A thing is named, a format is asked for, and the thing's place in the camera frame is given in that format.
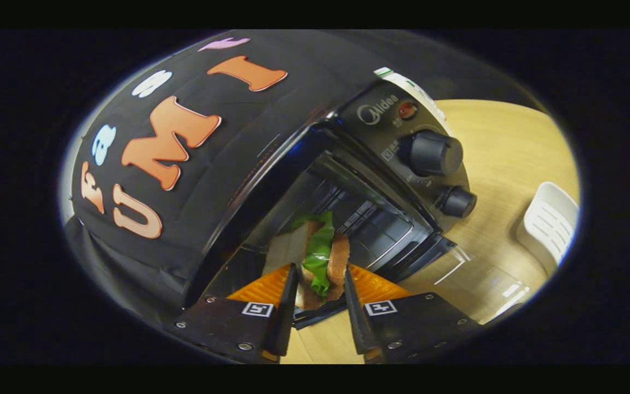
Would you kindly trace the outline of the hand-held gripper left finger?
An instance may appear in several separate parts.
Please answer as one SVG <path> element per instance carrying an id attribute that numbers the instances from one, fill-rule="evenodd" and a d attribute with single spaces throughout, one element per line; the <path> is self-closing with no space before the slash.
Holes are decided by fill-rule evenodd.
<path id="1" fill-rule="evenodd" d="M 265 275 L 275 297 L 257 301 L 242 288 L 241 298 L 202 297 L 174 320 L 174 335 L 229 363 L 277 364 L 287 354 L 299 284 L 294 264 Z"/>

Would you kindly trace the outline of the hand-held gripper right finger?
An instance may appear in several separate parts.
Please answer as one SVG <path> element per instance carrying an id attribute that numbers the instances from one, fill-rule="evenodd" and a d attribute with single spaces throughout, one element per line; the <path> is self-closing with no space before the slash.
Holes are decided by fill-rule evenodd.
<path id="1" fill-rule="evenodd" d="M 440 295 L 410 294 L 353 264 L 345 273 L 344 295 L 356 351 L 365 364 L 436 361 L 482 331 Z"/>

